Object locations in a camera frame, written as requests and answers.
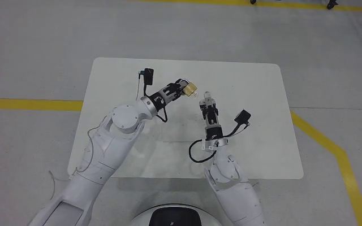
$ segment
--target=yellow stripe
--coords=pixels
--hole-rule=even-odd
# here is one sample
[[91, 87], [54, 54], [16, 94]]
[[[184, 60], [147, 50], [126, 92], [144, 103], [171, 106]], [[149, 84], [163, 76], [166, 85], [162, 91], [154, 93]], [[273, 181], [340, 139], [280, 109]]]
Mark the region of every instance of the yellow stripe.
[[0, 99], [0, 109], [81, 111], [83, 101], [59, 101], [48, 99]]
[[[81, 111], [82, 105], [83, 101], [0, 99], [0, 109], [13, 110]], [[336, 157], [344, 185], [346, 186], [348, 196], [350, 197], [350, 201], [357, 218], [358, 226], [362, 226], [362, 195], [358, 188], [358, 184], [352, 167], [348, 161], [346, 152], [292, 111], [291, 116], [293, 123], [299, 129]]]
[[347, 153], [336, 145], [333, 141], [324, 136], [321, 132], [314, 129], [296, 113], [290, 111], [293, 123], [309, 137], [330, 151], [337, 159], [339, 169], [341, 171], [344, 185], [346, 186], [348, 196], [355, 212], [357, 223], [362, 226], [362, 195], [358, 188], [357, 180], [353, 174], [352, 167], [348, 161]]
[[[136, 0], [141, 2], [168, 2], [168, 3], [195, 3], [195, 4], [214, 4], [214, 5], [233, 5], [233, 6], [261, 6], [276, 8], [303, 8], [310, 10], [327, 10], [327, 5], [299, 3], [299, 2], [264, 2], [258, 1], [252, 5], [250, 0]], [[339, 11], [357, 11], [361, 12], [360, 6], [335, 6], [333, 10]]]

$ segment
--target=gray floor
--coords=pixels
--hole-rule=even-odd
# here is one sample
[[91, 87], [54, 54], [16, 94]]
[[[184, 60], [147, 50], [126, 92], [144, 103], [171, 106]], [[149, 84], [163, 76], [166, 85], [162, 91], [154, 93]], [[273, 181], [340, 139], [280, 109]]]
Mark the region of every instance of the gray floor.
[[[0, 0], [0, 98], [82, 100], [96, 57], [276, 63], [292, 110], [345, 149], [362, 187], [360, 12]], [[48, 170], [67, 178], [78, 118], [0, 110], [0, 225], [26, 225], [49, 200]], [[335, 158], [295, 130], [304, 177], [253, 181], [266, 221], [357, 225]], [[57, 181], [56, 193], [65, 186]], [[125, 225], [142, 210], [175, 202], [230, 225], [204, 180], [177, 179], [110, 179], [91, 225]]]

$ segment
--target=white tabletop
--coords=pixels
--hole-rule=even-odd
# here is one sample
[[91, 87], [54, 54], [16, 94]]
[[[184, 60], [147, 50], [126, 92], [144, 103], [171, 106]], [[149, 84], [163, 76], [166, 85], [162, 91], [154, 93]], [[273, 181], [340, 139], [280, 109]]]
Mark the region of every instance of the white tabletop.
[[[72, 174], [89, 142], [87, 130], [99, 124], [115, 106], [134, 103], [137, 73], [154, 69], [152, 94], [178, 78], [189, 79], [199, 97], [180, 97], [167, 105], [169, 121], [158, 118], [145, 129], [113, 177], [203, 178], [203, 164], [188, 158], [188, 146], [205, 137], [205, 122], [199, 108], [209, 91], [219, 109], [224, 134], [236, 126], [242, 110], [251, 113], [251, 126], [229, 140], [234, 155], [250, 179], [300, 179], [300, 155], [290, 116], [280, 68], [276, 64], [97, 58], [90, 73], [68, 165]], [[143, 89], [140, 83], [140, 94]], [[210, 153], [193, 148], [194, 158]]]

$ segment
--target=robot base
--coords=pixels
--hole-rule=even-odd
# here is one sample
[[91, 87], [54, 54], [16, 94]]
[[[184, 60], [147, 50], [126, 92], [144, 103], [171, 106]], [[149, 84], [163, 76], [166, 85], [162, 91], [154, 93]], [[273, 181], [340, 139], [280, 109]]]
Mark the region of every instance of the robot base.
[[152, 207], [136, 216], [128, 226], [221, 226], [220, 222], [197, 207], [166, 204]]

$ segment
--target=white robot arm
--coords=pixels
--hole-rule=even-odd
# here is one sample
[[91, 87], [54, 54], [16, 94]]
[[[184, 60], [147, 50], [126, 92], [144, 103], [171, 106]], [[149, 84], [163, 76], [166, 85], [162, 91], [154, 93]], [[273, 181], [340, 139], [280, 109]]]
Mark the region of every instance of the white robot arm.
[[[140, 75], [145, 76], [145, 87], [152, 85], [152, 69], [146, 68]], [[144, 88], [145, 96], [136, 103], [113, 109], [90, 139], [82, 163], [67, 188], [41, 209], [28, 225], [88, 225], [96, 198], [132, 149], [144, 128], [144, 120], [153, 119], [168, 103], [181, 95], [190, 96], [196, 89], [186, 79], [179, 79], [151, 96], [145, 94]], [[112, 133], [112, 126], [119, 129], [121, 134], [128, 134], [128, 137], [123, 138]]]
[[[204, 97], [205, 99], [200, 101], [202, 115], [206, 120], [206, 140], [202, 141], [202, 149], [213, 150], [213, 154], [210, 156], [213, 158], [213, 163], [209, 169], [205, 169], [205, 177], [225, 214], [235, 226], [266, 225], [253, 186], [243, 175], [243, 171], [235, 158], [227, 152], [228, 138], [235, 135], [241, 125], [245, 124], [244, 128], [249, 126], [248, 119], [251, 115], [243, 110], [235, 118], [238, 123], [236, 128], [230, 134], [224, 136], [218, 122], [218, 110], [215, 100], [211, 98], [209, 92], [206, 92]], [[205, 161], [197, 161], [192, 158], [192, 146], [189, 148], [190, 158], [194, 162]]]

